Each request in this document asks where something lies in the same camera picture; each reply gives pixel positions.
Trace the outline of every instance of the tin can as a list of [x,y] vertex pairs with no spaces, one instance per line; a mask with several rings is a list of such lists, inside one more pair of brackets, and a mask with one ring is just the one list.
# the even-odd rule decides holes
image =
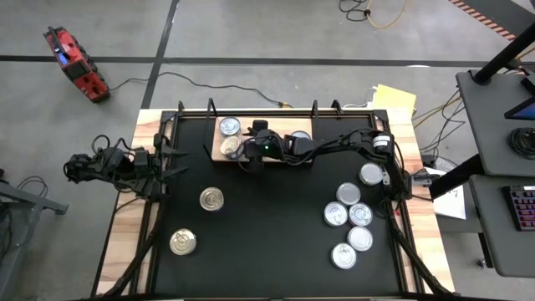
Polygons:
[[338,268],[350,269],[357,263],[357,252],[349,244],[342,242],[333,248],[331,259]]
[[355,250],[364,252],[374,244],[374,237],[365,227],[354,227],[349,231],[348,242]]
[[343,183],[336,191],[336,199],[347,206],[354,205],[360,200],[360,189],[353,183]]
[[374,214],[366,204],[358,203],[349,208],[349,221],[354,226],[368,226],[373,218]]
[[312,138],[310,138],[310,135],[304,130],[296,130],[291,134],[291,136],[296,137],[296,138],[306,138],[308,140],[312,140]]
[[216,212],[223,207],[225,199],[223,197],[223,192],[219,188],[208,187],[199,197],[199,202],[201,207],[209,212]]
[[375,163],[366,163],[360,169],[359,177],[364,184],[373,186],[383,181],[383,170]]
[[237,136],[229,136],[221,143],[220,151],[228,159],[236,158],[236,153],[240,147],[240,138]]
[[348,221],[348,210],[339,202],[330,202],[325,207],[324,219],[333,227],[344,225]]
[[240,120],[235,117],[225,117],[219,123],[219,130],[224,136],[236,135],[240,128]]
[[176,255],[187,255],[197,245],[197,239],[195,235],[188,229],[180,229],[171,236],[169,246],[171,251]]

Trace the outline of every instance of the white paper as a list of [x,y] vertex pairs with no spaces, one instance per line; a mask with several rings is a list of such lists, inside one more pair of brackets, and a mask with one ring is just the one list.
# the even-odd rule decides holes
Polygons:
[[[438,171],[432,168],[426,167],[425,169],[432,175],[442,176],[446,174],[444,171]],[[465,195],[462,185],[436,198],[433,206],[435,207],[436,214],[466,220]]]

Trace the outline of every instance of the red power tool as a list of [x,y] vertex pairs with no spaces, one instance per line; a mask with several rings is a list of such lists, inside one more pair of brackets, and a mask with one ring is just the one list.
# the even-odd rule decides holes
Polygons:
[[48,32],[43,35],[58,60],[59,67],[89,100],[96,103],[110,96],[110,87],[105,83],[93,59],[73,35],[65,28],[54,29],[50,26]]

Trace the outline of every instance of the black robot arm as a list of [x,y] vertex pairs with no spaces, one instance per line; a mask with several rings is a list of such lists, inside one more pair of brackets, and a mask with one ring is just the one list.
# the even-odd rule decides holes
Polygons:
[[267,123],[261,129],[249,128],[249,138],[243,142],[242,155],[248,160],[249,171],[263,168],[263,157],[286,162],[290,166],[299,166],[313,160],[316,156],[340,151],[356,151],[366,160],[383,167],[387,177],[385,185],[392,200],[411,198],[412,185],[410,175],[395,159],[395,141],[390,133],[375,129],[351,130],[347,134],[332,140],[310,140],[308,138],[285,135],[267,129]]
[[[94,148],[98,139],[105,139],[104,149]],[[70,181],[100,180],[111,183],[121,192],[134,192],[137,196],[157,201],[161,195],[161,184],[186,171],[188,167],[169,171],[162,169],[163,160],[167,157],[185,156],[186,153],[169,147],[169,140],[162,134],[154,136],[155,152],[151,154],[143,147],[130,148],[120,138],[114,146],[105,135],[98,135],[91,145],[94,155],[72,155],[64,164],[64,174]]]

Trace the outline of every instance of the cable bundle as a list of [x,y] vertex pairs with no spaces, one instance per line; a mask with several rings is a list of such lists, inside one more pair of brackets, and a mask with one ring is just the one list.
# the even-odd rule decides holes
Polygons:
[[535,129],[517,128],[507,137],[512,151],[528,160],[535,160]]

